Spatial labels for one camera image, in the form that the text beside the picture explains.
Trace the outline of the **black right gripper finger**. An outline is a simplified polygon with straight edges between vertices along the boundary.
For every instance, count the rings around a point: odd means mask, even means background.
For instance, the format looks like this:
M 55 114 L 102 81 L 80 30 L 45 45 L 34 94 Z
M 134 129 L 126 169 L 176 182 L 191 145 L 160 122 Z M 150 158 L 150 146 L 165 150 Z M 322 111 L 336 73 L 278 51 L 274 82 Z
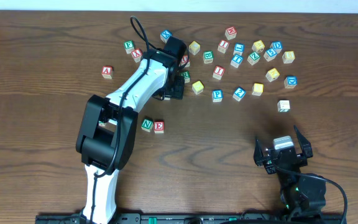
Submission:
M 255 138 L 254 162 L 257 166 L 262 166 L 264 163 L 263 151 L 257 138 Z
M 309 142 L 309 140 L 307 140 L 307 138 L 304 137 L 304 135 L 302 135 L 299 131 L 299 129 L 297 128 L 296 125 L 293 126 L 298 142 L 300 144 L 300 148 L 302 151 L 302 154 L 306 157 L 306 158 L 311 158 L 313 157 L 313 150 L 311 147 L 311 143 Z

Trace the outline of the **green R wooden block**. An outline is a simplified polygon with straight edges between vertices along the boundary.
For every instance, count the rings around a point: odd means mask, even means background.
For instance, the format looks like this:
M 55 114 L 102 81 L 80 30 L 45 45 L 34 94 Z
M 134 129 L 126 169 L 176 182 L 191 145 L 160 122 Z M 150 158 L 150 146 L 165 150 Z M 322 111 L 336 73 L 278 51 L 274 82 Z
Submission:
M 183 77 L 185 83 L 189 83 L 189 82 L 190 82 L 190 73 L 189 73 L 189 71 L 181 72 L 180 75 Z

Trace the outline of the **green N wooden block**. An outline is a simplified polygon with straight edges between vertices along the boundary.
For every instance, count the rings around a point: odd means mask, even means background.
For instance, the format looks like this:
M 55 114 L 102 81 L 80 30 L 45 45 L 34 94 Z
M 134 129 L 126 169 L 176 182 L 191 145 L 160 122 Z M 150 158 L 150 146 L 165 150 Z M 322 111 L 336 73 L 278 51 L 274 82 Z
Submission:
M 141 124 L 141 128 L 144 131 L 151 132 L 154 127 L 154 121 L 152 119 L 145 118 Z

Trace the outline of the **red E wooden block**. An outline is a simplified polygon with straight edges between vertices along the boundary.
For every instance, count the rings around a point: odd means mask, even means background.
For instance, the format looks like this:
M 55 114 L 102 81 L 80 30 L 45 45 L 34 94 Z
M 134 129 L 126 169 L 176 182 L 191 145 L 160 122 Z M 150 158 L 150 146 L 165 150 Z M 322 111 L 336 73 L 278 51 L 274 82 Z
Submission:
M 154 133 L 164 133 L 165 123 L 163 121 L 154 122 Z

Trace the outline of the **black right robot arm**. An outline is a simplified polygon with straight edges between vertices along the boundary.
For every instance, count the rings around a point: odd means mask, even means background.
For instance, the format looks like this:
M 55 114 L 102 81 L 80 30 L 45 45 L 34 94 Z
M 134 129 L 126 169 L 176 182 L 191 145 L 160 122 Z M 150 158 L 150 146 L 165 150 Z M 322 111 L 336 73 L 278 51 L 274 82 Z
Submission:
M 277 174 L 280 183 L 280 200 L 287 206 L 286 220 L 322 217 L 326 205 L 325 181 L 315 174 L 303 174 L 300 168 L 307 166 L 313 157 L 311 143 L 294 128 L 301 152 L 297 153 L 290 136 L 273 140 L 273 148 L 263 149 L 255 140 L 254 162 L 268 174 Z

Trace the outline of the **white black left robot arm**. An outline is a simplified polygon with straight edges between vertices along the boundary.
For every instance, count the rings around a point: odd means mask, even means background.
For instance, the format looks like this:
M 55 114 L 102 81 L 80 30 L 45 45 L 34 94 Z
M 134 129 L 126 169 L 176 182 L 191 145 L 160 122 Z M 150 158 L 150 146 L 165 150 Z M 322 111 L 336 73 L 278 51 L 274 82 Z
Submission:
M 182 99 L 184 79 L 177 72 L 185 53 L 184 41 L 171 37 L 164 48 L 144 52 L 138 69 L 120 88 L 88 100 L 76 140 L 88 178 L 80 223 L 113 221 L 117 178 L 134 148 L 139 111 L 156 95 Z

